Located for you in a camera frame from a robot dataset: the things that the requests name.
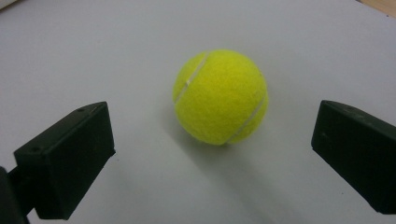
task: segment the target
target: fuzzy felt surface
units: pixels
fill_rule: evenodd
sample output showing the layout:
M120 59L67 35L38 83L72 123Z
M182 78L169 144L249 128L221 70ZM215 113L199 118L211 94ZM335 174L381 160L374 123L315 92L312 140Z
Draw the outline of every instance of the fuzzy felt surface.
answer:
M181 68L173 101L183 128L212 145L236 143L260 125L268 105L264 76L228 49L197 54Z

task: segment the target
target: white seam line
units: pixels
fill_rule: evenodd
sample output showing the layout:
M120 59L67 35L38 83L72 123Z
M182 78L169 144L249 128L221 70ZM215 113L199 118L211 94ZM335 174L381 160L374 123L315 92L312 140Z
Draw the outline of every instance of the white seam line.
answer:
M264 101L265 101L265 94L262 97L262 100L260 101L259 105L257 105L256 108L254 109L254 111L251 113L250 117L248 117L248 119L245 120L245 122L242 124L242 126L233 135L231 135L231 137L229 139L227 139L227 141L225 141L224 144L230 143L231 140L233 140L236 136L238 136L238 134L240 134L242 132L242 130L244 130L246 128L248 123L251 122L253 120L253 118L256 116L256 114L259 112L260 108L262 108Z
M183 89L180 91L178 94L175 104L177 104L178 100L180 100L181 96L184 94L184 92L187 90L187 88L190 86L191 82L195 79L195 77L198 75L198 72L201 71L201 68L204 66L206 63L207 57L209 56L209 52L206 53L205 57L201 60L201 62L198 64L198 66L195 68L194 72L192 75L189 77L189 79L186 81L184 84Z

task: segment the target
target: tennis ball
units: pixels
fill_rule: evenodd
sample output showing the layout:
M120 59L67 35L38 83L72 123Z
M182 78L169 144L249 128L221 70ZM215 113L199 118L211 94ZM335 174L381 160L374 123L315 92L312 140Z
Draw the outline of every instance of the tennis ball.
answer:
M183 128L212 145L241 141L260 125L268 105L264 76L248 57L204 51L181 68L173 89Z

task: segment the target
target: black plastic block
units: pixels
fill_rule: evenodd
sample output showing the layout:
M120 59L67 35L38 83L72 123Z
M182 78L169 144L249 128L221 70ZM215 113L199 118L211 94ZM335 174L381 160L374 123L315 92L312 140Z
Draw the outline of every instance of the black plastic block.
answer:
M0 223L27 224L6 170L0 167Z
M69 219L115 153L106 102L86 105L14 152L21 175L33 181L40 218Z
M322 101L312 147L375 211L396 214L396 127Z

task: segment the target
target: white backdrop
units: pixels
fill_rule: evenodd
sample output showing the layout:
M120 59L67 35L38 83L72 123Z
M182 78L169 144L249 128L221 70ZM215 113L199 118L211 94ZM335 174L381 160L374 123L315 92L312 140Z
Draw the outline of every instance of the white backdrop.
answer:
M67 223L395 223L310 146L324 99L396 124L395 36L353 0L21 1L0 12L0 165L107 101L117 154ZM259 130L226 148L190 138L171 99L182 64L219 48L255 61L270 95Z

